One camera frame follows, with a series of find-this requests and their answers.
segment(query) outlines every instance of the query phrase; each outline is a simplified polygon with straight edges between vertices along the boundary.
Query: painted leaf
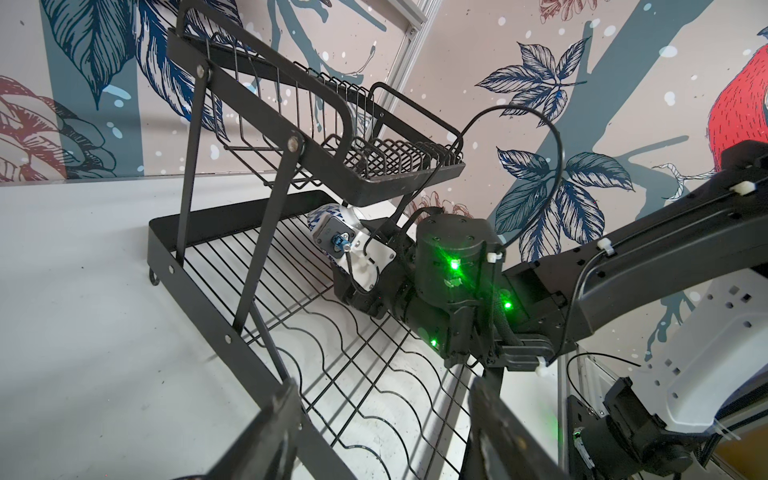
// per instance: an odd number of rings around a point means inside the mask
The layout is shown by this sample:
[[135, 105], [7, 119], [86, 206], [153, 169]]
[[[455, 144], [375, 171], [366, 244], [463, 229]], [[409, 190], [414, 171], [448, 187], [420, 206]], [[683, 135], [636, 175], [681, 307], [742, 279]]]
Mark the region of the painted leaf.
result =
[[554, 198], [566, 237], [580, 245], [602, 237], [605, 217], [585, 189], [565, 181], [560, 184]]
[[541, 155], [520, 150], [499, 150], [498, 161], [502, 167], [521, 180], [543, 180], [549, 173], [549, 165]]
[[554, 55], [549, 48], [539, 44], [525, 45], [520, 42], [518, 45], [520, 45], [520, 52], [523, 57], [523, 66], [544, 80], [554, 78], [554, 71], [557, 67], [554, 64]]
[[[521, 91], [516, 94], [509, 101], [510, 105], [522, 105], [528, 108], [536, 108], [546, 100], [549, 92], [552, 91], [554, 85], [541, 84], [537, 87], [533, 87], [531, 90]], [[507, 108], [502, 112], [503, 115], [525, 115], [527, 112], [518, 110], [517, 108]]]
[[[191, 118], [194, 79], [166, 56], [167, 29], [176, 25], [176, 0], [140, 0], [135, 27], [136, 60], [149, 84], [173, 110], [187, 120]], [[209, 99], [203, 109], [203, 127], [227, 138], [224, 131], [221, 100], [215, 108]]]
[[[553, 121], [563, 113], [567, 102], [568, 94], [565, 93], [565, 90], [553, 91], [547, 96], [547, 100], [544, 102], [544, 109], [541, 113], [544, 114], [549, 121]], [[539, 127], [544, 124], [545, 123], [541, 120], [538, 122]]]
[[134, 56], [135, 0], [41, 0], [58, 46], [85, 77], [98, 106], [101, 91]]
[[560, 57], [560, 61], [558, 62], [558, 66], [555, 70], [558, 74], [558, 78], [565, 80], [566, 78], [573, 75], [573, 73], [576, 71], [576, 68], [578, 67], [579, 62], [581, 62], [581, 56], [584, 54], [584, 47], [586, 46], [587, 40], [589, 40], [589, 38], [590, 37], [586, 37], [577, 41], [568, 47], [568, 50], [566, 50], [563, 56]]
[[553, 200], [547, 210], [520, 236], [520, 258], [533, 262], [560, 253], [560, 214]]
[[499, 68], [476, 86], [505, 94], [510, 91], [527, 90], [540, 85], [541, 82], [541, 77], [530, 68], [523, 65], [510, 65]]
[[607, 155], [584, 152], [568, 159], [565, 172], [571, 181], [584, 187], [619, 187], [634, 190], [629, 173]]
[[507, 193], [496, 209], [496, 233], [519, 230], [541, 208], [547, 197], [547, 182], [527, 182]]

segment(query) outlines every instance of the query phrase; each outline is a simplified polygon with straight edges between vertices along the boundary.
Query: black metal dish rack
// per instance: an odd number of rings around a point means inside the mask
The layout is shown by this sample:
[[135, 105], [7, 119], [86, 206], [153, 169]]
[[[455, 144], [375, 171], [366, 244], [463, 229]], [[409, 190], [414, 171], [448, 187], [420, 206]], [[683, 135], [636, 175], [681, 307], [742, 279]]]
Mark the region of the black metal dish rack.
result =
[[[213, 41], [190, 34], [191, 9], [217, 25]], [[364, 207], [457, 177], [460, 133], [387, 85], [367, 91], [286, 60], [201, 0], [181, 3], [167, 54], [193, 75], [194, 99], [180, 214], [149, 223], [152, 283], [162, 281], [259, 406], [296, 380], [309, 420], [298, 457], [314, 478], [457, 478], [466, 393], [481, 366], [445, 369], [396, 319], [336, 302], [306, 214], [337, 201], [323, 185]], [[374, 102], [377, 88], [457, 141], [430, 141]], [[218, 100], [237, 113], [242, 143], [214, 122], [218, 141], [272, 193], [190, 211], [202, 118]], [[384, 126], [402, 140], [378, 139]]]

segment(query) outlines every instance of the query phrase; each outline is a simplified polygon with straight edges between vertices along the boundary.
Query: screw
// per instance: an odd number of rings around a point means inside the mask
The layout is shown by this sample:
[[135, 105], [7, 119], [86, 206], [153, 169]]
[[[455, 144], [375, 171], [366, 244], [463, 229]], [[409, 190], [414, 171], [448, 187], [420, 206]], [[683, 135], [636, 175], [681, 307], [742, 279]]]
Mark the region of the screw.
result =
[[296, 137], [291, 137], [288, 139], [288, 151], [296, 153], [299, 151], [299, 139]]

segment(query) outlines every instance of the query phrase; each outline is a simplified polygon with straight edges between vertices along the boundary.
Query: metal rod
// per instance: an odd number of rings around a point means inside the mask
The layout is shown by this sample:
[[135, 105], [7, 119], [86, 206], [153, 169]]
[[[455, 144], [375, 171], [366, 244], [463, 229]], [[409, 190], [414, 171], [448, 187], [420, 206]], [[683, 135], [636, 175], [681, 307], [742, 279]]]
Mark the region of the metal rod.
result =
[[176, 239], [176, 261], [180, 266], [184, 266], [184, 251], [187, 249], [187, 234], [189, 233], [190, 209], [192, 208], [194, 172], [197, 167], [197, 149], [200, 146], [200, 129], [203, 127], [203, 106], [205, 105], [208, 73], [207, 65], [197, 66], [197, 76], [194, 81], [194, 96], [192, 97], [190, 136], [187, 140], [187, 169], [184, 171], [184, 186], [181, 189], [179, 233]]
[[259, 278], [261, 278], [261, 271], [266, 262], [266, 255], [270, 252], [272, 237], [274, 237], [277, 223], [280, 221], [280, 215], [283, 212], [283, 204], [288, 196], [291, 180], [296, 173], [296, 166], [301, 156], [303, 144], [304, 139], [302, 135], [294, 131], [293, 136], [288, 140], [287, 149], [280, 159], [280, 166], [277, 168], [277, 175], [275, 176], [275, 184], [273, 185], [270, 199], [267, 201], [264, 218], [261, 223], [259, 239], [256, 247], [253, 249], [253, 256], [250, 259], [248, 274], [245, 278], [245, 285], [243, 285], [243, 295], [240, 297], [235, 320], [232, 324], [238, 335], [243, 333], [243, 325], [245, 325], [246, 317], [248, 317], [251, 304], [253, 304], [253, 296], [256, 294], [256, 287], [259, 285]]

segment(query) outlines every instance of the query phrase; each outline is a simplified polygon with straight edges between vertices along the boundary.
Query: white paint splatter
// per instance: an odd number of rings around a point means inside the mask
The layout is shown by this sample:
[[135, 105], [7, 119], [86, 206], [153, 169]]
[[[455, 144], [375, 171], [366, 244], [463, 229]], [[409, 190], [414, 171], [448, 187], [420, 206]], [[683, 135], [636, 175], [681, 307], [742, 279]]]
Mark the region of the white paint splatter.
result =
[[659, 50], [659, 55], [664, 58], [672, 58], [673, 56], [677, 55], [677, 49], [672, 45], [667, 45], [666, 47]]
[[113, 94], [115, 97], [120, 97], [123, 100], [130, 100], [131, 94], [126, 92], [120, 87], [115, 87], [114, 85], [110, 84], [104, 87], [104, 90], [102, 90], [104, 93]]

